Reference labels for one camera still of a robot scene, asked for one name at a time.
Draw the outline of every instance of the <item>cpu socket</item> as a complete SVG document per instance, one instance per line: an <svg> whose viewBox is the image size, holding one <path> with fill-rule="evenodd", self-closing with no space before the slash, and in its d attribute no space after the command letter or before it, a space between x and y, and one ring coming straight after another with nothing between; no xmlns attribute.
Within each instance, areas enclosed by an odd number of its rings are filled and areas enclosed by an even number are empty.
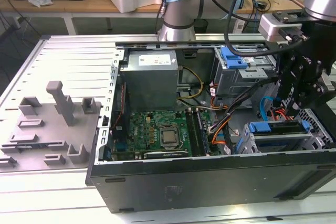
<svg viewBox="0 0 336 224"><path fill-rule="evenodd" d="M167 127L160 128L160 142L161 146L167 150L171 150L179 146L179 128Z"/></svg>

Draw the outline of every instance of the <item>motherboard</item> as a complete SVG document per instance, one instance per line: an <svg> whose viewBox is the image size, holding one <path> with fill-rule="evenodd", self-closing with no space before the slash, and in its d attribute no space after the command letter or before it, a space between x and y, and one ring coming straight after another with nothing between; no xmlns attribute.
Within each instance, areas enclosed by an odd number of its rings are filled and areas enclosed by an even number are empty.
<svg viewBox="0 0 336 224"><path fill-rule="evenodd" d="M208 152L206 129L211 123L207 110L133 112L129 137L115 143L113 153L118 160L133 154L135 159L160 158L167 153L203 156Z"/></svg>

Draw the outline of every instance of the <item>green motherboard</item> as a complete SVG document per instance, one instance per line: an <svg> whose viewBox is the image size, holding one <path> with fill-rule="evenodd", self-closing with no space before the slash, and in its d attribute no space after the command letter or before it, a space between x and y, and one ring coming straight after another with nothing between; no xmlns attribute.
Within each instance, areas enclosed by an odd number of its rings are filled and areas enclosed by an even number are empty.
<svg viewBox="0 0 336 224"><path fill-rule="evenodd" d="M135 112L131 114L128 152L185 151L192 155L192 146L185 111ZM210 113L199 113L204 129L211 124Z"/></svg>

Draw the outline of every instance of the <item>ram slot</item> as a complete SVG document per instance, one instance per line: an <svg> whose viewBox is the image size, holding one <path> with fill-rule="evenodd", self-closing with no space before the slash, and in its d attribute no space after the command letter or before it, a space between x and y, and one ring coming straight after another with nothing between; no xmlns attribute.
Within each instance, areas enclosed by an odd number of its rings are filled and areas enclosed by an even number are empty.
<svg viewBox="0 0 336 224"><path fill-rule="evenodd" d="M209 153L209 142L208 142L208 139L205 135L205 130L204 130L204 127L203 127L201 114L199 113L199 111L197 111L197 118L196 119L197 119L197 122L198 122L198 129L199 129L199 133L201 135L204 152L205 152L205 154L207 154L207 153Z"/></svg>
<svg viewBox="0 0 336 224"><path fill-rule="evenodd" d="M199 130L197 114L195 111L185 113L187 121L188 134L190 139L191 151L194 157L205 156L203 141Z"/></svg>

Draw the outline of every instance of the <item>crumpled paper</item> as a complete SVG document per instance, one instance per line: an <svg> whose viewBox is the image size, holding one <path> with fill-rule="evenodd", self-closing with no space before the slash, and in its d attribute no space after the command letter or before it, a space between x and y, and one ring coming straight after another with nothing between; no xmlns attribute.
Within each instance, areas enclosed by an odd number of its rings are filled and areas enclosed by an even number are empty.
<svg viewBox="0 0 336 224"><path fill-rule="evenodd" d="M31 4L33 4L37 7L53 4L53 2L51 0L28 0L28 2L30 2Z"/></svg>

